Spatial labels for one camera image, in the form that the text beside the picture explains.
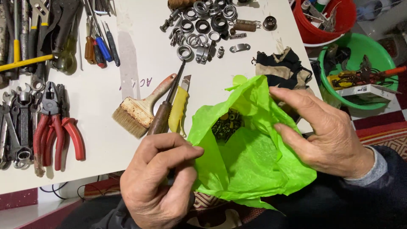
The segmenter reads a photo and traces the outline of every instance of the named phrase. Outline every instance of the yellow utility knife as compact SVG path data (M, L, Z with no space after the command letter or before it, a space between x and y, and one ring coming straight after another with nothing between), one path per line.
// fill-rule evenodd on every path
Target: yellow utility knife
M191 75L187 75L182 80L181 86L178 86L177 94L175 95L173 107L170 112L170 117L168 118L168 127L172 132L178 130L178 125L182 131L182 135L186 137L184 128L182 127L181 120L184 115L184 106L186 98L188 97L189 81L191 80Z

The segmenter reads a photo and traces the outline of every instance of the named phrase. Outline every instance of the brush handle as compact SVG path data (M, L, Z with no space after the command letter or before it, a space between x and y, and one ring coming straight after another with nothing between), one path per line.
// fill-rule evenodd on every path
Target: brush handle
M171 103L164 101L157 110L153 122L150 125L150 129L147 135L162 134L168 123L168 117L170 116Z
M161 97L168 90L168 88L171 87L171 84L174 82L176 76L177 74L175 73L169 75L157 86L156 89L154 89L153 93L151 93L147 98L144 99L146 103L148 103L149 106L151 106L151 108L153 107L153 103L159 97Z

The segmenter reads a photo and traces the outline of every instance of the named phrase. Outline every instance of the white table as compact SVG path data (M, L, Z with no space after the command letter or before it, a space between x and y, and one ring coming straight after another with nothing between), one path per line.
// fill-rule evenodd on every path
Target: white table
M171 73L176 73L181 65L181 61L175 53L176 47L169 45L168 36L172 28L168 29L167 33L163 33L159 29L159 26L168 18L170 11L166 0L154 1L154 4L151 4L152 1L133 0L116 0L115 2L118 12L118 28L123 29L124 33L131 34L137 50L137 60L130 61L134 67L133 79L138 77L140 84L136 85L142 85L144 79L142 87L134 88L134 95L137 95L139 89L141 98L144 98L164 78ZM255 75L255 66L250 61L252 57L256 57L257 51L271 55L279 53L289 46L303 61L303 66L311 69L288 1L258 0L257 2L259 4L256 7L238 7L239 18L263 21L266 16L272 15L277 19L276 30L258 29L255 33L247 32L247 38L244 39L221 40L217 48L219 46L225 48L225 55L222 59L214 57L206 65L198 64L195 61L186 64L183 75L192 75L184 124L186 133L189 132L192 125L191 116L198 108L202 105L215 105L228 98L230 92L224 89L232 85L233 75L241 74L247 77ZM118 41L116 18L109 16L101 18L108 22L115 40ZM83 14L79 26L82 54L85 49L85 19L86 16ZM250 44L251 49L231 53L229 48L239 43ZM122 63L125 63L126 57L122 55L120 57ZM83 60L83 70L77 69L76 73L71 76L51 70L49 80L66 86L70 116L78 119L77 127L85 142L86 160L75 160L71 141L66 166L62 171L54 171L52 167L48 167L46 175L39 178L34 174L34 166L30 166L27 170L10 167L5 171L0 171L0 183L2 184L0 194L126 169L141 140L137 140L127 133L111 118L123 100L122 92L119 90L120 70L114 65L114 62L109 63L106 69L101 69L95 65L89 65L85 60ZM147 86L146 79L151 80L149 86ZM25 82L29 83L29 80L29 77L20 76L20 81L11 82L11 86L1 90L0 93L15 89L18 85L23 86ZM315 79L312 79L308 85L317 97L321 96ZM298 127L302 133L312 132L312 128L305 120L301 120Z

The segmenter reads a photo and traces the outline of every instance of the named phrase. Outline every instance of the dark jacket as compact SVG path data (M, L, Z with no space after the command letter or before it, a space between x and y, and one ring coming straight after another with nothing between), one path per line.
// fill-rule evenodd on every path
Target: dark jacket
M392 149L374 147L387 162L375 182L353 186L342 178L318 173L310 185L289 196L264 200L280 210L266 210L240 228L406 228L407 163ZM74 210L59 229L138 229L121 196L90 200ZM176 228L191 228L185 222Z

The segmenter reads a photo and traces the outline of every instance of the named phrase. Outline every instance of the hand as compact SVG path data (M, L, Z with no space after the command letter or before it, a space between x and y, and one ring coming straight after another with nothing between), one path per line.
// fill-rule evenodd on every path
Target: hand
M311 168L343 178L366 175L374 165L373 151L363 147L349 115L305 90L270 87L270 93L294 108L307 120L315 134L303 138L290 127L274 125L283 142L289 145Z
M178 133L146 136L120 179L123 200L143 229L168 229L187 214L191 187L197 177L194 160L204 154ZM172 186L166 185L175 169Z

